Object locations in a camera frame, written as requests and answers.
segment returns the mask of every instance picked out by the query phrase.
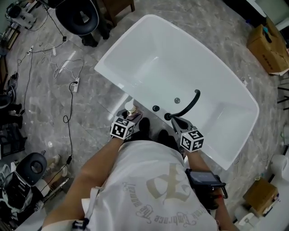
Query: black shoe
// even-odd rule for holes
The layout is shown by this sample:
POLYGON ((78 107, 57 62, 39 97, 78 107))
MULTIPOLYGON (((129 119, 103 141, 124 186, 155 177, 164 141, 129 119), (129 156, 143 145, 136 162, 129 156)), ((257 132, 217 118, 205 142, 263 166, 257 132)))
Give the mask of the black shoe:
POLYGON ((139 129, 141 132, 146 133, 147 135, 149 134, 149 127, 150 127, 150 122, 148 118, 143 118, 140 123, 139 123, 139 129))
POLYGON ((21 110, 21 108, 22 108, 22 105, 21 105, 21 104, 18 104, 17 106, 18 106, 18 109, 16 110, 16 114, 19 114, 19 112, 20 112, 20 110, 21 110))
POLYGON ((23 117, 22 116, 19 116, 19 121, 18 121, 18 128, 19 129, 22 129, 22 122, 23 122, 23 117))
POLYGON ((103 39, 104 39, 104 40, 109 39, 109 32, 107 32, 107 33, 105 33, 105 34, 103 35, 103 39))
POLYGON ((166 130, 161 130, 158 134, 158 143, 164 143, 168 140, 168 132, 166 130))
POLYGON ((84 41, 84 39, 82 39, 81 42, 84 46, 97 47, 97 45, 98 45, 97 41, 86 42, 86 41, 84 41))

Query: black device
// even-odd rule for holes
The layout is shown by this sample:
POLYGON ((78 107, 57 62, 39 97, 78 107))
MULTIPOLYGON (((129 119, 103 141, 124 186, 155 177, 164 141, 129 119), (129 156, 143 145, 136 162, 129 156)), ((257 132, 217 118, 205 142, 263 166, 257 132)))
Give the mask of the black device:
POLYGON ((6 13, 11 18, 17 18, 20 12, 21 12, 21 7, 16 5, 15 3, 10 4, 6 9, 6 13))
POLYGON ((224 193, 223 197, 225 199, 228 198, 225 189, 226 183, 223 183, 220 178, 211 171, 193 171, 192 169, 186 169, 185 173, 192 189, 214 191, 215 189, 221 188, 224 193))
POLYGON ((23 183, 15 172, 11 173, 10 180, 5 184, 5 193, 10 206, 21 209, 26 201, 30 186, 23 183))

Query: white t-shirt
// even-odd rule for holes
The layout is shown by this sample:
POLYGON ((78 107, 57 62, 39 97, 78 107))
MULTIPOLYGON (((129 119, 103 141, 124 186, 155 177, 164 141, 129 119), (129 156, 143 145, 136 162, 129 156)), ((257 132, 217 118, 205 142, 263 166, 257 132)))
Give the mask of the white t-shirt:
MULTIPOLYGON (((82 199, 87 212, 90 199, 82 199)), ((71 230, 72 221, 43 231, 71 230)), ((92 231, 217 231, 191 189, 181 154, 152 141, 125 143, 87 226, 92 231)))

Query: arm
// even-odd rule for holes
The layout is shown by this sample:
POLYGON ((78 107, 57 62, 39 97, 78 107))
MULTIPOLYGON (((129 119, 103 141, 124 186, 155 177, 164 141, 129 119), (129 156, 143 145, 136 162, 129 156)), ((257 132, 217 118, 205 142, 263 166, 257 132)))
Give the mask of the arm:
POLYGON ((45 219, 43 227, 55 222, 83 219, 81 199, 90 197, 92 187, 101 187, 107 179, 123 140, 113 138, 99 152, 92 156, 81 168, 63 203, 45 219))
MULTIPOLYGON (((187 152, 188 161, 190 168, 195 171, 210 171, 210 168, 207 166, 203 158, 200 156, 198 152, 187 152)), ((222 190, 218 189, 215 192, 216 194, 221 194, 222 190)), ((215 202, 219 205, 216 211, 215 219, 219 221, 222 230, 235 231, 237 230, 234 224, 231 221, 229 213, 227 211, 225 202, 223 198, 216 199, 215 202)))

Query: wooden furniture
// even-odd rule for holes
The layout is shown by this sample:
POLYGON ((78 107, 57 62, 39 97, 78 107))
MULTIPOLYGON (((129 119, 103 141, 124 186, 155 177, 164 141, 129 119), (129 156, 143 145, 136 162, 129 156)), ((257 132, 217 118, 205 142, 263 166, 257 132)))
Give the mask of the wooden furniture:
POLYGON ((8 26, 4 32, 4 36, 2 38, 5 47, 10 50, 16 41, 20 31, 18 30, 18 25, 16 23, 12 23, 12 25, 8 26))
POLYGON ((0 94, 3 94, 4 86, 8 77, 8 70, 5 56, 0 56, 0 94))
POLYGON ((122 10, 130 5, 131 11, 135 11, 134 0, 103 0, 103 4, 107 9, 107 13, 104 15, 104 17, 112 21, 114 27, 117 26, 116 15, 122 10))

